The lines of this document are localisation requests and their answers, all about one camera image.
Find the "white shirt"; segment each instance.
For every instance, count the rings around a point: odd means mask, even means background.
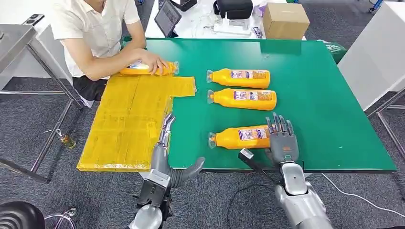
[[[126,24],[139,21],[134,0],[106,0],[101,13],[84,0],[53,0],[51,27],[56,40],[83,38],[94,57],[111,57],[120,49],[122,20]],[[64,48],[66,65],[73,77],[84,73]]]

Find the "yellow foam pad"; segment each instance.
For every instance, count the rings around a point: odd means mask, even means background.
[[[172,97],[195,95],[194,77],[112,76],[94,117],[77,168],[144,171]]]

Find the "orange bottle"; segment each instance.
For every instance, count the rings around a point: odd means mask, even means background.
[[[207,83],[216,82],[224,86],[268,88],[270,72],[268,70],[232,70],[221,69],[207,71]]]
[[[208,136],[210,148],[216,146],[227,149],[269,148],[270,132],[267,125],[228,128],[220,133]]]
[[[179,63],[178,62],[169,62],[169,68],[163,68],[162,75],[169,75],[169,74],[178,74],[179,73]],[[119,73],[123,75],[150,75],[149,66],[142,63],[141,61],[137,61],[127,68],[122,69]]]
[[[208,90],[208,103],[222,106],[270,111],[277,103],[277,95],[271,90],[245,90],[225,88],[214,92]]]

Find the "cardboard box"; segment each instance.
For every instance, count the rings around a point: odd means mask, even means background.
[[[309,19],[301,4],[267,3],[263,27],[267,39],[301,40]]]

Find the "black cable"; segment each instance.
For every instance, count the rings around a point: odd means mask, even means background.
[[[277,184],[277,182],[271,176],[269,176],[264,170],[262,170],[262,172],[266,175],[266,177],[268,177],[271,181],[273,181],[274,184]],[[226,222],[228,224],[229,229],[232,229],[231,222],[229,221],[229,210],[231,209],[231,206],[232,206],[232,204],[234,202],[234,199],[235,199],[236,195],[238,195],[238,193],[241,192],[241,191],[247,190],[247,189],[249,189],[251,187],[255,187],[255,186],[265,187],[267,189],[273,190],[272,188],[270,188],[270,187],[268,187],[266,185],[258,185],[258,184],[249,185],[249,186],[247,186],[245,188],[237,190],[234,193],[234,195],[232,196],[231,201],[229,201],[229,206],[228,206],[228,209],[226,210]]]
[[[263,174],[266,175],[271,181],[273,181],[274,184],[277,184],[278,182],[274,180],[271,176],[269,176],[264,170],[262,170]]]

